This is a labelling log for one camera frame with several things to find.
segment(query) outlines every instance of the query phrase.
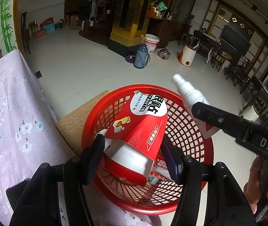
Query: tile floor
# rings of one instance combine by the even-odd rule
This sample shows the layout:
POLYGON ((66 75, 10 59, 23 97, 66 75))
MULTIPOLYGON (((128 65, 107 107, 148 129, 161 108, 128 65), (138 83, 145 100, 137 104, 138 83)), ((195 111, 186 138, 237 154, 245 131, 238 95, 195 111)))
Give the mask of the tile floor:
MULTIPOLYGON (((169 60, 155 53, 144 69, 136 69, 123 57, 107 47, 84 39, 78 31, 63 28, 45 37, 32 39, 27 63, 33 72, 41 71, 39 79, 58 119, 84 104, 104 90, 115 90, 131 84, 153 84, 176 91, 171 83, 175 73, 181 74, 199 89, 209 103, 238 115, 246 102, 239 88, 225 80, 205 59, 196 54, 191 67, 179 64, 177 56, 182 47, 169 43, 169 60)), ((249 168, 256 155, 237 145, 234 138, 219 131, 213 137, 214 163, 223 161, 243 188, 248 181, 249 168)), ((207 188, 201 193, 197 225, 203 225, 207 188)), ((161 215, 163 226, 169 226, 174 213, 161 215)))

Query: flat screen tv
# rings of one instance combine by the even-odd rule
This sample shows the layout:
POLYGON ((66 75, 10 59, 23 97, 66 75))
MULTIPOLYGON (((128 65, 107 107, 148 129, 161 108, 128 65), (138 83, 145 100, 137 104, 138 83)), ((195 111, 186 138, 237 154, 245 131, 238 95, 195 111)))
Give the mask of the flat screen tv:
POLYGON ((228 25, 224 26, 220 38, 233 46, 241 55, 245 56, 251 44, 243 36, 228 25))

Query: basket rim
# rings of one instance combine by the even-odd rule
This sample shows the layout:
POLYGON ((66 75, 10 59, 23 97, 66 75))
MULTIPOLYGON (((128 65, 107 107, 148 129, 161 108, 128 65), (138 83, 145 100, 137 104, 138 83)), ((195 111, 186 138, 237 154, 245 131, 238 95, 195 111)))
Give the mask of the basket rim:
MULTIPOLYGON (((169 95, 169 100, 172 100, 173 102, 179 102, 179 99, 182 100, 181 96, 169 89, 160 87, 160 86, 155 86, 155 85, 150 85, 150 84, 134 84, 134 85, 128 85, 121 87, 119 89, 116 89, 112 92, 109 92, 106 96, 104 96, 101 100, 98 101, 98 103, 93 107, 91 112, 89 113, 87 120, 85 122, 84 128, 83 128, 83 133, 82 133, 82 150, 87 147, 85 144, 88 144, 89 146, 93 142, 93 138, 87 138, 86 133, 93 133, 94 132, 94 126, 92 123, 95 120, 95 117, 98 115, 99 111, 103 108, 103 106, 112 99, 112 97, 117 96, 122 94, 123 92, 128 92, 128 91, 141 91, 145 94, 152 94, 150 91, 152 90, 161 90, 166 92, 169 95)), ((205 164, 212 165, 213 164, 213 143, 212 143, 212 138, 205 139, 203 138, 203 143, 204 146, 210 146, 211 152, 206 153, 206 161, 204 161, 205 164)), ((98 177, 96 174, 94 178, 94 184, 98 188, 98 190, 113 204, 115 204, 118 207, 121 207, 123 209, 126 209, 130 212, 133 213, 138 213, 138 214, 144 214, 144 215, 160 215, 160 214, 166 214, 172 211, 175 211, 178 205, 179 199, 175 201, 171 201, 167 204, 161 204, 161 205, 156 205, 154 208, 147 208, 147 207, 142 207, 138 203, 134 202, 125 202, 118 196, 116 196, 114 193, 112 193, 109 188, 106 187, 106 185, 101 181, 101 179, 98 177)), ((203 189, 206 185, 206 182, 202 182, 201 189, 203 189)))

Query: human hand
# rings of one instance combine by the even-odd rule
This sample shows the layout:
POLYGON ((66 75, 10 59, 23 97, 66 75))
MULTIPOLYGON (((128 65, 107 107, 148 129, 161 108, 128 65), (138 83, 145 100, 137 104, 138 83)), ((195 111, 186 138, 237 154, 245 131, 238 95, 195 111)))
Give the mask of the human hand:
POLYGON ((261 157, 258 156, 251 164, 249 179, 243 189, 243 192, 254 214, 256 213, 257 210, 257 203, 261 198, 260 181, 259 181, 260 170, 261 170, 261 157))

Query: white spray bottle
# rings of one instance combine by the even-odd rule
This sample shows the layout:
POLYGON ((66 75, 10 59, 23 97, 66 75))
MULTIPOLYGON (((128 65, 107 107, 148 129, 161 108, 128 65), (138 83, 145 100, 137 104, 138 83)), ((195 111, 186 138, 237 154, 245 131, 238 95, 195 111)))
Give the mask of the white spray bottle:
POLYGON ((220 130, 219 128, 211 126, 206 122, 195 118, 192 115, 192 106, 195 103, 202 102, 207 105, 210 105, 206 100, 206 98, 203 96, 203 94, 199 90, 195 89, 190 82, 184 80, 182 76, 180 76, 179 74, 175 74, 172 77, 172 83, 174 83, 174 85, 177 87, 178 93, 180 94, 183 100, 183 106, 185 107, 189 115, 192 117, 192 119, 195 121, 203 137, 205 139, 208 139, 209 137, 214 135, 217 131, 219 131, 220 130))

